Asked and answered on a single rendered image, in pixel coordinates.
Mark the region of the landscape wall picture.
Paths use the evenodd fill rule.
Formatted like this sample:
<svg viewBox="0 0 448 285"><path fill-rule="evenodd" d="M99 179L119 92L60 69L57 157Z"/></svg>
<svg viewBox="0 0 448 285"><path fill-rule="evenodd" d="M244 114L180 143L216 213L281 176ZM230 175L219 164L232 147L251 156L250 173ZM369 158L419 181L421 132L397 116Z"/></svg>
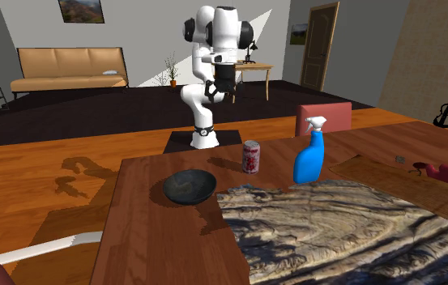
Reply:
<svg viewBox="0 0 448 285"><path fill-rule="evenodd" d="M58 0L65 23L104 23L100 0Z"/></svg>

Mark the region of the brown wooden placemat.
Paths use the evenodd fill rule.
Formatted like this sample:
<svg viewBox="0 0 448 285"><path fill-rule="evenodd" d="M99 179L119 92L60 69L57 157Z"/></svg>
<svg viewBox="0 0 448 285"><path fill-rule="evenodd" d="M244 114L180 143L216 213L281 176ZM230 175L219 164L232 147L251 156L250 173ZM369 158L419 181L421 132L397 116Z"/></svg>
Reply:
<svg viewBox="0 0 448 285"><path fill-rule="evenodd" d="M419 177L362 155L331 167L331 171L448 219L448 183Z"/></svg>

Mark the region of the blue spray bottle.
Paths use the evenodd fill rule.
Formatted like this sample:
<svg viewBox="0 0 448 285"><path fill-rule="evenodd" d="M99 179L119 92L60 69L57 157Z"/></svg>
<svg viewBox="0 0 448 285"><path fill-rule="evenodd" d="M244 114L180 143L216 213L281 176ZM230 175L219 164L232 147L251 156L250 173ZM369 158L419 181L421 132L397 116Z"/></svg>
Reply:
<svg viewBox="0 0 448 285"><path fill-rule="evenodd" d="M318 116L308 117L305 120L309 123L307 130L311 130L311 138L307 148L303 149L295 159L293 180L297 184L318 180L325 154L322 127L326 118Z"/></svg>

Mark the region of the tan leather sofa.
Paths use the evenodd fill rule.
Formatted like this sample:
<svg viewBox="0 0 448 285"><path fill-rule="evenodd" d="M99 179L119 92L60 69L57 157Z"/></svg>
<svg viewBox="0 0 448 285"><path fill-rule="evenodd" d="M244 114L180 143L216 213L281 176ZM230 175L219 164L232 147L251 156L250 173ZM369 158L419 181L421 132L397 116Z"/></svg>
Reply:
<svg viewBox="0 0 448 285"><path fill-rule="evenodd" d="M18 48L23 77L11 82L14 95L33 91L128 87L122 48ZM103 75L117 70L116 75Z"/></svg>

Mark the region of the black desk lamp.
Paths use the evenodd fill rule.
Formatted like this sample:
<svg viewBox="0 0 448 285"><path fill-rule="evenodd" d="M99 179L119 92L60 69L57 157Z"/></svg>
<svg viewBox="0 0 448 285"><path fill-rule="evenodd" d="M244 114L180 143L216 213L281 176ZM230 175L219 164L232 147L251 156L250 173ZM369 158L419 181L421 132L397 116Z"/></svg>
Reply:
<svg viewBox="0 0 448 285"><path fill-rule="evenodd" d="M243 61L244 64L254 63L254 61L250 58L250 56L251 56L251 53L252 53L253 51L257 50L257 49L258 49L258 46L256 45L256 41L255 41L255 40L252 40L252 41L250 42L250 44L248 45L248 47L247 47L247 52L246 52L246 55L245 55L245 60Z"/></svg>

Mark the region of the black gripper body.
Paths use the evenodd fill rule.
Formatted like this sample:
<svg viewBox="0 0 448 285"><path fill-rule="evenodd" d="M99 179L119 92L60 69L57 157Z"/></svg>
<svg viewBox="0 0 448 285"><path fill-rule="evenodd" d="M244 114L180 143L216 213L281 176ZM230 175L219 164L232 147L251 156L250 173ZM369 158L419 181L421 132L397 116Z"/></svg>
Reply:
<svg viewBox="0 0 448 285"><path fill-rule="evenodd" d="M215 88L218 92L234 93L236 85L236 71L233 64L215 65Z"/></svg>

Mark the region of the small dark red object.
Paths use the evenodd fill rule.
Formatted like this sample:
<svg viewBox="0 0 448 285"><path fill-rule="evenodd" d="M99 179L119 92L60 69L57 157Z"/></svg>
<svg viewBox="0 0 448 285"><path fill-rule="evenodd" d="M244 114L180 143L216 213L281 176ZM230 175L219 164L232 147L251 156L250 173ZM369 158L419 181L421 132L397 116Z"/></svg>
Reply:
<svg viewBox="0 0 448 285"><path fill-rule="evenodd" d="M424 162L415 162L415 163L412 164L413 169L412 169L412 170L409 170L408 172L409 172L409 173L416 174L417 176L420 176L421 173L422 173L421 170L422 170L422 169L425 169L426 166L427 166L427 164L424 163Z"/></svg>

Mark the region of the red and white can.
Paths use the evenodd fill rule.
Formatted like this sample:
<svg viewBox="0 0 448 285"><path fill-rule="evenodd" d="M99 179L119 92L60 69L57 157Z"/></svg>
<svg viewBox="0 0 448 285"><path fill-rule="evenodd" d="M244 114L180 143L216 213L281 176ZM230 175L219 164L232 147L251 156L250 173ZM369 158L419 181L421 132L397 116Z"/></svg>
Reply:
<svg viewBox="0 0 448 285"><path fill-rule="evenodd" d="M247 174L255 174L259 170L260 144L254 140L243 143L242 170Z"/></svg>

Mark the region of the brown wooden table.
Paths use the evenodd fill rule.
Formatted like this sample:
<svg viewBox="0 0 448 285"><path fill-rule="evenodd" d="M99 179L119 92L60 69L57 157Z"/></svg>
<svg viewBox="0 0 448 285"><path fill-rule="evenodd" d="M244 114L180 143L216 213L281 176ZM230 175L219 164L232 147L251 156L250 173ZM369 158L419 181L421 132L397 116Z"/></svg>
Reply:
<svg viewBox="0 0 448 285"><path fill-rule="evenodd" d="M403 169L415 162L448 164L448 129L414 121L326 134L321 176L363 155ZM263 141L260 168L241 170L241 145L144 156L122 161L90 285L249 285L249 267L215 198L181 206L163 194L175 172L212 173L217 190L239 185L287 189L306 136Z"/></svg>

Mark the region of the brown wooden door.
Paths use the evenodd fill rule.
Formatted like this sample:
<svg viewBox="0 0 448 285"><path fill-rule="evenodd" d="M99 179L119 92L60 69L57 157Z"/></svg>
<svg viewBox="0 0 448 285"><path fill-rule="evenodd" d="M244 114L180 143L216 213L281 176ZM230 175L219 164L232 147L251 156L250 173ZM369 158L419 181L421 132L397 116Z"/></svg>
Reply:
<svg viewBox="0 0 448 285"><path fill-rule="evenodd" d="M302 87L323 89L338 12L339 2L310 9L301 67Z"/></svg>

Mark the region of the black violin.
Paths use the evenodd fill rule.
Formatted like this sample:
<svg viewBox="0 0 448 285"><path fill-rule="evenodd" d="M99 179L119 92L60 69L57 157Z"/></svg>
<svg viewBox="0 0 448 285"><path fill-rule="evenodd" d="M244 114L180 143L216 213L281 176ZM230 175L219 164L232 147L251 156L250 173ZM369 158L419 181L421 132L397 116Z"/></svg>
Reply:
<svg viewBox="0 0 448 285"><path fill-rule="evenodd" d="M440 113L433 119L433 124L440 128L448 128L448 103L441 105Z"/></svg>

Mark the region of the small green wall picture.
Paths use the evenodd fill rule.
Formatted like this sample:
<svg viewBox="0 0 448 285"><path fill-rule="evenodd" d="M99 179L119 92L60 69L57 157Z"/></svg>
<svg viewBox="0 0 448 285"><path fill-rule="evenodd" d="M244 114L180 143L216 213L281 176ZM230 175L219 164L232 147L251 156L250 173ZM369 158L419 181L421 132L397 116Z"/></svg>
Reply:
<svg viewBox="0 0 448 285"><path fill-rule="evenodd" d="M305 45L306 34L309 25L307 23L293 24L290 35L290 45Z"/></svg>

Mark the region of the light wooden desk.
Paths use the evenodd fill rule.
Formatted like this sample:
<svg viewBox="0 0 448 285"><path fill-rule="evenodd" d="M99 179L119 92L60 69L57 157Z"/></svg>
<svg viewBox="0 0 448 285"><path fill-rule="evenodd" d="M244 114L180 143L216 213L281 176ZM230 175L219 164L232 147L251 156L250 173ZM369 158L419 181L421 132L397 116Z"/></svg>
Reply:
<svg viewBox="0 0 448 285"><path fill-rule="evenodd" d="M235 65L235 71L240 72L243 74L244 71L257 71L257 70L265 70L266 71L266 78L265 78L265 94L266 94L266 100L269 100L269 80L270 80L270 72L273 68L273 65L269 65L266 63L245 63L244 61L240 61L236 63Z"/></svg>

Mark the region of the rocky patterned table cloth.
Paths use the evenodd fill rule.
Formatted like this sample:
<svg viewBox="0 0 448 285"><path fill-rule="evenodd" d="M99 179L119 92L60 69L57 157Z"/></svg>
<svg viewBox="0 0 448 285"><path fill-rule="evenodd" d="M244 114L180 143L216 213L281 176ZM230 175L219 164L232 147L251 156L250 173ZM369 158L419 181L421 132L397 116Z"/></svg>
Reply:
<svg viewBox="0 0 448 285"><path fill-rule="evenodd" d="M448 285L448 219L354 181L218 196L250 285Z"/></svg>

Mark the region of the potted twig plant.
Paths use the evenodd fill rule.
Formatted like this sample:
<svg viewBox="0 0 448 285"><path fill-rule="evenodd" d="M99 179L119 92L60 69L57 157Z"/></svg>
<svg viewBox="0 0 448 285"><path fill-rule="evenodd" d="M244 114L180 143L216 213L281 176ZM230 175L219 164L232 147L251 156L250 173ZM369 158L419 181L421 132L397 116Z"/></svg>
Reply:
<svg viewBox="0 0 448 285"><path fill-rule="evenodd" d="M177 86L176 77L178 76L178 68L176 66L175 53L172 52L165 60L164 60L166 70L169 77L170 86L175 88Z"/></svg>

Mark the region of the dark grey bowl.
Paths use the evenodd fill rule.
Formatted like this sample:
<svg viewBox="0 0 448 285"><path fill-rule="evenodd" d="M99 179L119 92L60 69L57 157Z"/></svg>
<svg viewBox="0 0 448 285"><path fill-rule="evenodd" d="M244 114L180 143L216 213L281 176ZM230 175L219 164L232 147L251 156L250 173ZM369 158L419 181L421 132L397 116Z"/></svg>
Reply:
<svg viewBox="0 0 448 285"><path fill-rule="evenodd" d="M216 178L201 169L187 169L174 173L163 184L164 195L181 205L196 205L207 200L215 191Z"/></svg>

